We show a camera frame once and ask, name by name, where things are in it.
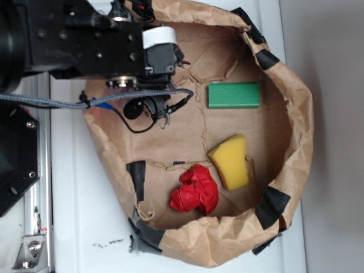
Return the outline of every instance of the green sponge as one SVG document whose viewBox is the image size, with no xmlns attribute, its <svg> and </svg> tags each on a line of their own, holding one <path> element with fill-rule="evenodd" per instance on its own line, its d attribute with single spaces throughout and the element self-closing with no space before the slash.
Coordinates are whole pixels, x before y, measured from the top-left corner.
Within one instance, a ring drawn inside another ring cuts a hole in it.
<svg viewBox="0 0 364 273">
<path fill-rule="evenodd" d="M 259 85 L 255 82 L 209 85 L 210 109 L 257 107 L 259 107 Z"/>
</svg>

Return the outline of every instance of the crumpled paper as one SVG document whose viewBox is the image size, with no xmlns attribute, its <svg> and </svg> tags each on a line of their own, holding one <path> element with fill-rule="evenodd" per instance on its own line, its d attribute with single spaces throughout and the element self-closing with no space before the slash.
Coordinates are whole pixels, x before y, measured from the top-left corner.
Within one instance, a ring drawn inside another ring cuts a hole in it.
<svg viewBox="0 0 364 273">
<path fill-rule="evenodd" d="M 171 192 L 171 207 L 179 212 L 199 208 L 204 216 L 211 213 L 218 203 L 218 190 L 208 168 L 195 165 L 181 175 L 183 183 Z"/>
</svg>

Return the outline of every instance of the bolt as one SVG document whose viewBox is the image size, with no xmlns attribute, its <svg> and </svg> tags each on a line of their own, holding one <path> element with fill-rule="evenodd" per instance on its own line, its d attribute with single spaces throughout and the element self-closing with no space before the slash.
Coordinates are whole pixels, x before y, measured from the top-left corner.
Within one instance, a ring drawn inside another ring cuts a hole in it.
<svg viewBox="0 0 364 273">
<path fill-rule="evenodd" d="M 23 262 L 23 268 L 29 268 L 30 267 L 30 261 L 26 260 Z"/>
<path fill-rule="evenodd" d="M 104 55 L 100 51 L 96 53 L 96 58 L 99 59 L 99 60 L 101 60 L 103 58 L 103 56 Z"/>
<path fill-rule="evenodd" d="M 135 53 L 131 53 L 129 55 L 129 59 L 132 60 L 132 61 L 135 61 L 137 59 L 137 55 Z"/>
<path fill-rule="evenodd" d="M 37 241 L 32 241 L 31 243 L 29 243 L 28 245 L 28 249 L 30 251 L 30 253 L 34 254 L 35 252 L 39 252 L 39 250 L 42 248 L 42 245 L 37 242 Z"/>
<path fill-rule="evenodd" d="M 96 32 L 95 32 L 95 38 L 96 38 L 96 39 L 101 39 L 101 37 L 102 37 L 101 32 L 96 31 Z"/>
<path fill-rule="evenodd" d="M 29 129 L 33 129 L 33 128 L 35 127 L 35 123 L 34 123 L 34 121 L 28 121 L 28 122 L 27 122 L 27 127 L 28 127 Z"/>
<path fill-rule="evenodd" d="M 46 38 L 47 32 L 45 30 L 39 29 L 37 31 L 37 35 L 39 38 L 44 39 L 44 38 Z"/>
<path fill-rule="evenodd" d="M 128 36 L 127 36 L 127 39 L 129 40 L 129 41 L 134 41 L 135 40 L 135 35 L 133 34 L 133 33 L 131 33 L 131 34 L 129 34 Z"/>
<path fill-rule="evenodd" d="M 168 72 L 173 72 L 173 70 L 175 70 L 175 67 L 173 65 L 167 66 L 167 71 Z"/>
<path fill-rule="evenodd" d="M 68 39 L 68 34 L 65 30 L 62 30 L 60 33 L 59 33 L 59 38 L 63 41 L 67 40 Z"/>
</svg>

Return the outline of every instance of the cable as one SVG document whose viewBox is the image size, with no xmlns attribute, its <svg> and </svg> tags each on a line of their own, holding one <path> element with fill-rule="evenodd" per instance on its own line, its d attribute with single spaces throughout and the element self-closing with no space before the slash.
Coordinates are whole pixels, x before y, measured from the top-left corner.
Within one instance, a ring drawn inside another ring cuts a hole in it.
<svg viewBox="0 0 364 273">
<path fill-rule="evenodd" d="M 10 101 L 17 104 L 32 104 L 33 106 L 37 105 L 40 107 L 55 107 L 55 108 L 67 108 L 67 109 L 87 109 L 92 106 L 97 106 L 104 102 L 121 100 L 124 98 L 141 98 L 141 97 L 154 97 L 154 96 L 163 96 L 163 95 L 171 95 L 178 93 L 187 93 L 191 96 L 194 93 L 188 89 L 175 89 L 175 90 L 141 90 L 141 91 L 133 91 L 119 94 L 111 94 L 108 96 L 104 96 L 101 98 L 97 98 L 95 100 L 89 101 L 89 104 L 86 102 L 80 102 L 77 104 L 63 101 L 50 100 L 47 98 L 38 98 L 31 97 L 25 95 L 18 94 L 0 94 L 1 101 Z"/>
<path fill-rule="evenodd" d="M 153 102 L 153 104 L 154 104 L 154 107 L 155 107 L 155 109 L 157 109 L 157 105 L 156 105 L 156 103 L 155 103 L 155 101 L 153 100 L 153 99 L 151 99 L 152 100 L 152 102 Z M 130 127 L 130 125 L 127 123 L 127 121 L 124 119 L 124 117 L 123 117 L 123 115 L 120 113 L 120 111 L 118 111 L 116 108 L 112 108 L 111 109 L 112 111 L 114 111 L 119 117 L 120 117 L 120 119 L 124 122 L 124 124 L 126 125 L 126 127 L 129 129 L 129 131 L 131 131 L 132 133 L 134 133 L 134 134 L 140 134 L 140 133 L 145 133 L 146 131 L 149 131 L 150 129 L 152 129 L 152 127 L 154 126 L 154 124 L 156 124 L 156 122 L 157 122 L 157 120 L 158 120 L 158 116 L 156 115 L 154 118 L 153 118 L 153 113 L 151 112 L 151 114 L 152 114 L 152 120 L 153 120 L 153 123 L 148 127 L 148 128 L 146 128 L 146 129 L 144 129 L 144 130 L 141 130 L 141 131 L 135 131 L 135 130 L 133 130 L 131 127 Z"/>
<path fill-rule="evenodd" d="M 0 100 L 0 102 L 2 102 L 3 104 L 20 104 L 23 106 L 34 107 L 34 108 L 45 109 L 45 110 L 59 109 L 59 107 L 28 104 L 26 102 L 12 102 L 12 101 L 5 101 L 5 100 Z"/>
</svg>

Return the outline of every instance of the brown paper bag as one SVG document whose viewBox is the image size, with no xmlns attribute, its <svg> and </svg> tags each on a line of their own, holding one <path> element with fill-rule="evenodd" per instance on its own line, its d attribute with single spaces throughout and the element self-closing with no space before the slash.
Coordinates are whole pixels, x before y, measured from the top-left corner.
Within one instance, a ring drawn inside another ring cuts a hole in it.
<svg viewBox="0 0 364 273">
<path fill-rule="evenodd" d="M 312 97 L 269 52 L 259 32 L 248 26 L 251 22 L 243 11 L 237 15 L 183 0 L 154 0 L 153 8 L 159 21 L 176 30 L 185 60 L 191 63 L 179 68 L 173 80 L 195 96 L 171 115 L 164 130 L 154 126 L 143 134 L 129 132 L 112 111 L 95 107 L 84 116 L 138 245 L 214 267 L 290 226 L 311 165 Z M 258 82 L 260 107 L 208 109 L 207 86 L 212 80 Z M 92 80 L 86 92 L 100 97 L 115 91 L 105 89 L 102 80 Z M 173 95 L 171 104 L 181 98 Z M 113 105 L 121 109 L 125 103 Z M 131 125 L 138 129 L 147 121 Z M 229 192 L 207 153 L 239 133 L 248 142 L 250 184 Z M 197 163 L 208 167 L 219 185 L 218 207 L 207 217 L 196 210 L 180 213 L 168 205 L 180 175 Z"/>
</svg>

